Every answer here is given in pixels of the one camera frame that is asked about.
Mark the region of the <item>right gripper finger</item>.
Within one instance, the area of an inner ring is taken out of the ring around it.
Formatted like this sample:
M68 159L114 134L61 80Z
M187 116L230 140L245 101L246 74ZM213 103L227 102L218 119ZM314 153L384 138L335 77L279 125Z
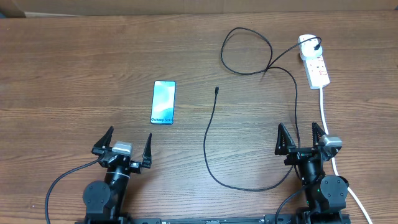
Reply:
M277 142L275 145L275 155L283 156L288 155L292 150L296 148L296 145L289 134L288 130L283 123L278 125L277 131Z
M325 143L322 141L322 137L326 133L322 128L315 122L312 123L312 139L314 146L324 146Z

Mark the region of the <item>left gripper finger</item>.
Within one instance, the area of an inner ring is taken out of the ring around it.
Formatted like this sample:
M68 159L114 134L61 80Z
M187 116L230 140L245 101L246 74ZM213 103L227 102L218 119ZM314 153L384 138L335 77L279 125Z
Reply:
M142 155L143 164L151 164L152 163L152 153L151 153L151 140L152 140L152 134L150 133L148 138L147 138L147 142L144 148L144 152Z
M114 128L112 126L109 127L107 132L103 135L100 140L97 141L97 143L94 144L93 148L94 149L102 149L104 147L109 147L111 143L111 138L112 138L112 133L114 131Z

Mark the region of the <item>blue-screen Samsung smartphone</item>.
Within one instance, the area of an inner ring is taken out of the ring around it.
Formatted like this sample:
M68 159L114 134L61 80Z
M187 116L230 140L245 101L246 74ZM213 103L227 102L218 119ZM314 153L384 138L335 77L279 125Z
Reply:
M173 124L175 90L175 81L157 80L154 82L152 110L150 116L150 122L152 124Z

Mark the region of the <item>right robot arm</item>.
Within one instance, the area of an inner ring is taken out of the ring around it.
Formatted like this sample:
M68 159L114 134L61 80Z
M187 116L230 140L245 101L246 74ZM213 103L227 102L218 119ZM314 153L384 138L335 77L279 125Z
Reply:
M284 124L278 125L275 154L285 156L284 164L298 169L302 188L286 198L275 213L275 223L350 223L346 208L348 181L339 175L326 175L323 164L333 159L343 146L338 136L324 132L312 124L313 146L297 147ZM293 215L280 217L284 205L304 193L307 206L298 208Z

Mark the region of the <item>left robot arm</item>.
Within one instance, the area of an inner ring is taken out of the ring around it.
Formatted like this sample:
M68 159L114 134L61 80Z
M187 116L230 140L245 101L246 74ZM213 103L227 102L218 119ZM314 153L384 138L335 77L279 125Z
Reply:
M91 150L99 157L98 164L106 173L103 180L88 184L83 191L85 223L133 223L130 214L121 211L130 175L140 174L143 168L149 169L152 165L151 135L139 162L131 159L131 143L118 141L110 146L113 131L110 127Z

